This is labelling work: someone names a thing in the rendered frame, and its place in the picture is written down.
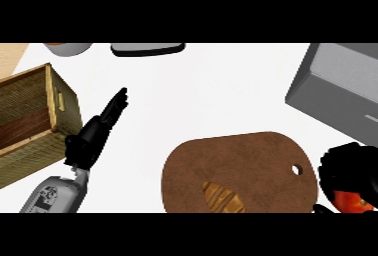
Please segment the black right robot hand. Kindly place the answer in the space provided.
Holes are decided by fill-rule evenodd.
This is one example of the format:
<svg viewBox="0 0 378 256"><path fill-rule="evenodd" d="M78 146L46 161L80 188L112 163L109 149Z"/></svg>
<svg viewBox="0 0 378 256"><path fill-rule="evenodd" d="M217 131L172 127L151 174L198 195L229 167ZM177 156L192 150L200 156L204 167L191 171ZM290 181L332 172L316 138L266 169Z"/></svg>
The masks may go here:
<svg viewBox="0 0 378 256"><path fill-rule="evenodd" d="M378 148L353 142L334 147L321 158L319 185L332 204L334 192L359 193L378 212Z"/></svg>

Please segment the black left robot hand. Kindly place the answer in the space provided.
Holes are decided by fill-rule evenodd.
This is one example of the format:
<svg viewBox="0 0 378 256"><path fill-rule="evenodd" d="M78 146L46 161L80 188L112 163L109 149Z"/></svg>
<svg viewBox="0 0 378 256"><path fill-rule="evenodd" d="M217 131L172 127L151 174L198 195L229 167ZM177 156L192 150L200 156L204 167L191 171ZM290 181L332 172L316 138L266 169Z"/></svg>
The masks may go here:
<svg viewBox="0 0 378 256"><path fill-rule="evenodd" d="M70 135L65 139L65 164L68 166L89 170L95 165L109 132L127 105L127 89L123 88L112 97L104 112L92 117L80 133Z"/></svg>

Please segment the red tomato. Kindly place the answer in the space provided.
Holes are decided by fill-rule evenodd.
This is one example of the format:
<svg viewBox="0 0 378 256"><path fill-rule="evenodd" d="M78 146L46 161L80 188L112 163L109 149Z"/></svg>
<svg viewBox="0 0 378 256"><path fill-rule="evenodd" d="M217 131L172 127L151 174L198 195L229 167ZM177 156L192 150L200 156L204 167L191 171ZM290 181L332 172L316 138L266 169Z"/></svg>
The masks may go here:
<svg viewBox="0 0 378 256"><path fill-rule="evenodd" d="M363 213L375 207L362 199L359 193L335 191L332 205L343 213Z"/></svg>

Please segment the brown wooden cutting board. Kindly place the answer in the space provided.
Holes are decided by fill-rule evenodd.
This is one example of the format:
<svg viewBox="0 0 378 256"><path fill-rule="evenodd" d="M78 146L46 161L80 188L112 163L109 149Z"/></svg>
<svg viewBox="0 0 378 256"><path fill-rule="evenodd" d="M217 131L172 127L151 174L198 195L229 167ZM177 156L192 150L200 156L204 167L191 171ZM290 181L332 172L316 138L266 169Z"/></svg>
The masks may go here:
<svg viewBox="0 0 378 256"><path fill-rule="evenodd" d="M169 212L211 212L205 182L239 195L245 213L309 213L318 200L307 155L293 139L275 132L191 140L176 147L163 170Z"/></svg>

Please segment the grey box appliance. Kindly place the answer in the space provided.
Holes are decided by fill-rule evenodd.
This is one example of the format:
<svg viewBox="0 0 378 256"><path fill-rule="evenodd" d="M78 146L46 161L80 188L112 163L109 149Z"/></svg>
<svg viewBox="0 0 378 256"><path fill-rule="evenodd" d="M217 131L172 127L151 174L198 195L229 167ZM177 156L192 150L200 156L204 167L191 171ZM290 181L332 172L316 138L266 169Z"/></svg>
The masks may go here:
<svg viewBox="0 0 378 256"><path fill-rule="evenodd" d="M378 43L312 43L285 102L378 147Z"/></svg>

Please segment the golden bread loaf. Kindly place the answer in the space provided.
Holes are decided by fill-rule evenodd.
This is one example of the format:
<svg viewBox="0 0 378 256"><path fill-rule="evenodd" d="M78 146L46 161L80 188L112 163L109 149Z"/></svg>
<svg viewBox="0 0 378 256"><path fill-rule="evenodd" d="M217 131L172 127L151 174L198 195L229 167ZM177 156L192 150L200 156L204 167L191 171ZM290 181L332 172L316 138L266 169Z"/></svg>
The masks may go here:
<svg viewBox="0 0 378 256"><path fill-rule="evenodd" d="M245 213L245 205L239 195L222 185L205 182L203 184L205 202L213 213Z"/></svg>

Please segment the grey round bowl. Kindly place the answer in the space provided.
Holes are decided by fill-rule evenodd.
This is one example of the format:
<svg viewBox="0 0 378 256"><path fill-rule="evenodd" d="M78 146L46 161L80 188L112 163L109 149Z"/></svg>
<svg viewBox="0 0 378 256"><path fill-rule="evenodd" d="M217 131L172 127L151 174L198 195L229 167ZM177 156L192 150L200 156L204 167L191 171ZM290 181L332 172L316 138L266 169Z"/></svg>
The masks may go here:
<svg viewBox="0 0 378 256"><path fill-rule="evenodd" d="M81 54L90 46L90 43L46 43L46 47L50 52L61 57L71 57Z"/></svg>

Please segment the black and grey flat appliance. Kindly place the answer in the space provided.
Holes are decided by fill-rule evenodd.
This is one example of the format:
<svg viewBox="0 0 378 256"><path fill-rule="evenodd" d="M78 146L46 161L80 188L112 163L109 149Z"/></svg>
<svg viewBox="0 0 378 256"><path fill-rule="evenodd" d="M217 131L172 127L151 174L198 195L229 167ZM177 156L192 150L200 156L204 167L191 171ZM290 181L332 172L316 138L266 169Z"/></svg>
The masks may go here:
<svg viewBox="0 0 378 256"><path fill-rule="evenodd" d="M177 53L185 46L185 43L112 43L111 51L118 57L142 57Z"/></svg>

